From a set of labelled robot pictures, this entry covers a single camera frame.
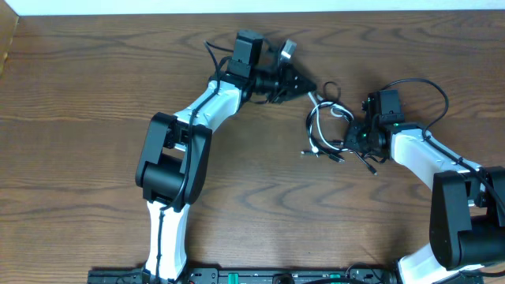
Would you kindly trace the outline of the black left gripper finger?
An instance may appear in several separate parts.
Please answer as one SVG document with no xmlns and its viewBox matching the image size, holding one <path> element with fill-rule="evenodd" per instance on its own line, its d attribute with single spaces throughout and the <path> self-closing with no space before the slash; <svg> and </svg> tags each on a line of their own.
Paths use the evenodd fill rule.
<svg viewBox="0 0 505 284">
<path fill-rule="evenodd" d="M 295 89 L 316 89 L 316 81 L 313 73 L 304 66 L 294 66 L 294 82 Z"/>
<path fill-rule="evenodd" d="M 283 101 L 288 102 L 306 96 L 310 92 L 316 91 L 316 88 L 288 88 L 283 96 Z"/>
</svg>

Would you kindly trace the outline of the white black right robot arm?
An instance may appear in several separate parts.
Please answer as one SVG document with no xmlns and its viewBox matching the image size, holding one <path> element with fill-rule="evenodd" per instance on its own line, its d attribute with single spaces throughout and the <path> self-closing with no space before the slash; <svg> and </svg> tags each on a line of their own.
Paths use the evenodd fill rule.
<svg viewBox="0 0 505 284">
<path fill-rule="evenodd" d="M 404 166 L 432 192 L 429 243 L 397 262 L 401 282 L 481 280 L 504 261 L 503 167 L 464 159 L 416 123 L 354 121 L 343 145 Z"/>
</svg>

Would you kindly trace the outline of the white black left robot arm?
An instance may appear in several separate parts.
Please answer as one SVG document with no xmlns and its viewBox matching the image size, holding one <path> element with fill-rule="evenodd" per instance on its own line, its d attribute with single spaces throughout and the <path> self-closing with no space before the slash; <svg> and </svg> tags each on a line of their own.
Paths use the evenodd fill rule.
<svg viewBox="0 0 505 284">
<path fill-rule="evenodd" d="M 217 69 L 204 93 L 175 114 L 155 114 L 148 126 L 135 175 L 151 218 L 145 283 L 175 283 L 185 270 L 189 209 L 204 186 L 214 132 L 253 93 L 283 103 L 316 90 L 316 83 L 290 64 L 254 69 L 242 77 Z"/>
</svg>

